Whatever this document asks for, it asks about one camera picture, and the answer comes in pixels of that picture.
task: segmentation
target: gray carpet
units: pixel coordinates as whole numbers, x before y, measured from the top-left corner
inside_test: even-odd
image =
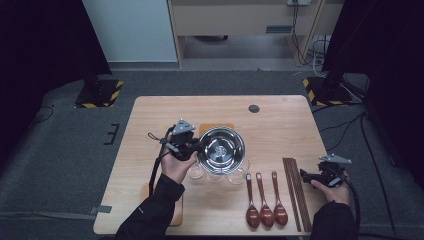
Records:
[[[79,109],[74,101],[83,87],[77,81],[49,92],[35,122],[0,179],[0,240],[98,239],[94,220],[16,216],[15,213],[66,213],[94,218],[101,203],[119,144],[137,96],[146,95],[288,95],[306,96],[302,80],[312,72],[276,71],[144,71],[115,72],[124,84],[113,107]],[[320,107],[311,106],[311,110]],[[319,129],[351,121],[365,112],[362,105],[337,106],[314,113]],[[399,238],[424,236],[424,191],[406,169],[391,165],[371,121],[362,119],[388,196]],[[113,145],[112,124],[120,128]],[[361,232],[393,237],[383,190],[361,132],[361,118],[321,132],[329,151],[350,158],[346,166],[359,194]]]

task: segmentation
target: black and yellow tape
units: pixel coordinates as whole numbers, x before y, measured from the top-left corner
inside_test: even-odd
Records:
[[[112,87],[108,86],[111,89],[108,89],[108,97],[105,98],[107,100],[103,100],[101,102],[95,102],[93,100],[87,100],[86,102],[76,103],[76,108],[97,108],[97,107],[111,107],[115,104],[116,99],[118,98],[119,92],[121,91],[121,87],[124,84],[124,81],[115,81],[116,84]]]
[[[305,87],[306,92],[308,93],[309,101],[313,106],[349,105],[352,103],[351,101],[319,101],[316,99],[316,95],[313,89],[311,88],[308,79],[303,80],[303,86]]]

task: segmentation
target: wooden chopstick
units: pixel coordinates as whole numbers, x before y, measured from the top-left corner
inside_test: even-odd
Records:
[[[305,230],[305,232],[311,232],[312,231],[312,225],[311,225],[311,221],[309,218],[309,213],[308,213],[308,208],[306,205],[306,201],[305,201],[305,195],[303,193],[303,187],[302,187],[302,183],[300,181],[300,175],[298,173],[298,168],[297,168],[297,164],[296,164],[296,159],[293,158],[283,158],[283,163],[284,163],[284,169],[286,171],[286,177],[287,177],[287,182],[289,185],[289,192],[290,192],[290,198],[292,200],[292,205],[293,210],[295,212],[295,218],[296,219],[296,225],[297,225],[297,229],[300,232],[300,223],[298,220],[298,217],[296,217],[297,215],[297,207],[296,207],[296,202],[294,201],[294,196],[293,196],[293,188],[294,188],[294,192],[296,194],[296,199],[297,199],[297,203],[299,206],[299,212],[300,212],[300,216],[302,219],[302,224],[303,224],[303,228]]]
[[[294,214],[294,219],[296,221],[297,231],[301,232],[302,230],[300,229],[299,215],[297,213],[296,200],[295,200],[295,196],[294,196],[294,193],[293,193],[291,173],[289,171],[287,158],[283,158],[283,164],[284,164],[284,171],[286,173],[286,178],[287,178],[287,185],[288,185],[289,193],[290,193],[290,200],[291,200],[292,206],[293,206],[293,214]]]
[[[296,159],[291,159],[291,170],[292,178],[295,186],[295,192],[297,196],[297,202],[299,204],[300,216],[302,217],[303,228],[305,232],[311,232],[311,220],[309,219],[308,207],[306,206],[305,195],[303,193],[303,187],[300,180],[299,170],[297,168]]]

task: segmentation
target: stainless steel bowl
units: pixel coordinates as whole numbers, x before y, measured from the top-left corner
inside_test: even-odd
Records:
[[[197,158],[206,171],[216,175],[234,172],[244,160],[245,146],[240,135],[228,127],[207,130],[200,141],[209,138],[209,144],[199,151]]]

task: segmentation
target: human hand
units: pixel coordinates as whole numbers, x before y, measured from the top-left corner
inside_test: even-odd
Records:
[[[312,180],[311,184],[324,193],[328,202],[335,201],[336,203],[344,203],[349,206],[349,186],[346,182],[334,188],[329,188],[316,180]]]
[[[197,151],[191,154],[187,161],[176,159],[168,148],[164,149],[164,156],[161,160],[162,173],[181,184],[187,174],[188,169],[197,162]]]

